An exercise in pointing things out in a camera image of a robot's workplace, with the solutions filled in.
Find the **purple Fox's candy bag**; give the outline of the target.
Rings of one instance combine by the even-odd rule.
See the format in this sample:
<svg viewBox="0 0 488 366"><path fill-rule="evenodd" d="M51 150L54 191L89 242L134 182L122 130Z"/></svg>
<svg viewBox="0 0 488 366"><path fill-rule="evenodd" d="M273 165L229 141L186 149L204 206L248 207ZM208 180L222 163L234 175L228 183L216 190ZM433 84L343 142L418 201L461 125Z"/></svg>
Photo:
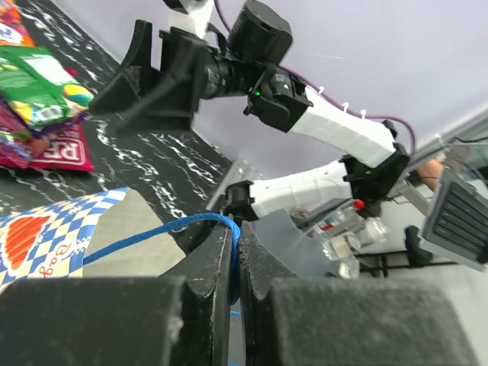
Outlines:
<svg viewBox="0 0 488 366"><path fill-rule="evenodd" d="M67 120L33 129L26 125L1 98L1 165L27 168L36 158L66 133L79 131L79 125L88 116L83 112Z"/></svg>

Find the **rainbow candy bag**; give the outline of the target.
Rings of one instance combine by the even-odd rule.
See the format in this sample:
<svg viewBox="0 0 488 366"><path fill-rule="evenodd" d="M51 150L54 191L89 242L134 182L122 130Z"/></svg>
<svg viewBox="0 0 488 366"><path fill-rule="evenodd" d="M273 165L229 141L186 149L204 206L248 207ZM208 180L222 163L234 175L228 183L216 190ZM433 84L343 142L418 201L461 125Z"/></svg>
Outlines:
<svg viewBox="0 0 488 366"><path fill-rule="evenodd" d="M94 95L42 47L1 47L1 96L33 129L76 117Z"/></svg>

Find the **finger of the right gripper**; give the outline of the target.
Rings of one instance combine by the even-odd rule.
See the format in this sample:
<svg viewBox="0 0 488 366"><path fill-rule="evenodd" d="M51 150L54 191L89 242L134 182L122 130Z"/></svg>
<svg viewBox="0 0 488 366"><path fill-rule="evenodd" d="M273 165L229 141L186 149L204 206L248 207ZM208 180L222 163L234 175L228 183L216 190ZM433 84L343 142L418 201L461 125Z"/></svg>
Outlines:
<svg viewBox="0 0 488 366"><path fill-rule="evenodd" d="M137 102L115 124L117 132L186 132L191 129L191 109L175 95L151 103Z"/></svg>
<svg viewBox="0 0 488 366"><path fill-rule="evenodd" d="M166 74L152 66L153 24L137 20L127 54L89 105L92 114L125 112L156 89Z"/></svg>

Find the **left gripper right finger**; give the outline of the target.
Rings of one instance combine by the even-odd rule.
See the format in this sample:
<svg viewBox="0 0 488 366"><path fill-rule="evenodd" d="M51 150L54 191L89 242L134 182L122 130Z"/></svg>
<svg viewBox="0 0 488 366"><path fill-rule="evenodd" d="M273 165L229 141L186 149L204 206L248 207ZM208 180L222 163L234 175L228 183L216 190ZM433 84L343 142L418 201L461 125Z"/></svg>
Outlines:
<svg viewBox="0 0 488 366"><path fill-rule="evenodd" d="M448 297L421 281L301 278L241 226L248 365L476 365Z"/></svg>

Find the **orange candy bag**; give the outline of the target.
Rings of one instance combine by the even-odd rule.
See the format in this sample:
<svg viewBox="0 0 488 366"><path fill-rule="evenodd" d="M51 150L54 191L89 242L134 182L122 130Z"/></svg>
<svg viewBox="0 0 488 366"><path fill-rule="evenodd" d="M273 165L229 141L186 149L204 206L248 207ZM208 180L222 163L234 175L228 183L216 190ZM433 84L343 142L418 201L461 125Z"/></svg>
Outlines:
<svg viewBox="0 0 488 366"><path fill-rule="evenodd" d="M1 0L1 45L34 47L35 42L22 22L14 1Z"/></svg>

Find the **blue checkered paper bag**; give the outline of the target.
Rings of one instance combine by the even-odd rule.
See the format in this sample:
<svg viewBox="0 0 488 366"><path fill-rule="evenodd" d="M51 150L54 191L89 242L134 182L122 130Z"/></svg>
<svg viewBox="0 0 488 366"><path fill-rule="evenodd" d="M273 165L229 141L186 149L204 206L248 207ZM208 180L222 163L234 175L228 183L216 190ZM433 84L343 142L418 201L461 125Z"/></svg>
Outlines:
<svg viewBox="0 0 488 366"><path fill-rule="evenodd" d="M28 278L156 276L185 254L170 234L191 224L230 229L231 301L238 298L240 229L217 213L163 223L131 188L117 188L1 218L1 289Z"/></svg>

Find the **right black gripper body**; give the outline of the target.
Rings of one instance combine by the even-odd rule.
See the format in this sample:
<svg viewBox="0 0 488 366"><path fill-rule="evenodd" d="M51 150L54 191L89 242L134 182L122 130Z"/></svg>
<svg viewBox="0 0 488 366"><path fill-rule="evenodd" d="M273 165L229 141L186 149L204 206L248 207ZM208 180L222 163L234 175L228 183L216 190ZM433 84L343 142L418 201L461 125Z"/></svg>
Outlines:
<svg viewBox="0 0 488 366"><path fill-rule="evenodd" d="M160 31L161 72L169 90L158 102L158 115L192 118L202 100L246 96L245 115L290 118L294 82L279 64L292 44L291 26L259 1L243 5L228 36L212 24L217 47L175 27Z"/></svg>

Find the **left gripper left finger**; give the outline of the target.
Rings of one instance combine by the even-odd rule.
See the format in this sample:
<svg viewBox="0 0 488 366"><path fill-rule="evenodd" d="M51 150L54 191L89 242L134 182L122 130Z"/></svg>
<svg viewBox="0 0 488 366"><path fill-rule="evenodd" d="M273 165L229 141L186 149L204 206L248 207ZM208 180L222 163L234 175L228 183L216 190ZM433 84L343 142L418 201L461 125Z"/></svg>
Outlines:
<svg viewBox="0 0 488 366"><path fill-rule="evenodd" d="M157 278L14 282L1 295L1 363L225 365L232 238L215 226Z"/></svg>

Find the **pink chips bag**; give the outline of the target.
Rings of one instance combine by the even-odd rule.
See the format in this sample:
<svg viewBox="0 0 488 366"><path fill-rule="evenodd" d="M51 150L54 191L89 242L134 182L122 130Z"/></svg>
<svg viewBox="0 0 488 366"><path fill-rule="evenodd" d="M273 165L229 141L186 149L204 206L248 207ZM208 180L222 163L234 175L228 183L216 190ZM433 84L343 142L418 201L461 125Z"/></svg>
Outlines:
<svg viewBox="0 0 488 366"><path fill-rule="evenodd" d="M58 138L28 168L92 170L92 164L86 152L82 127L79 125L77 133L72 131Z"/></svg>

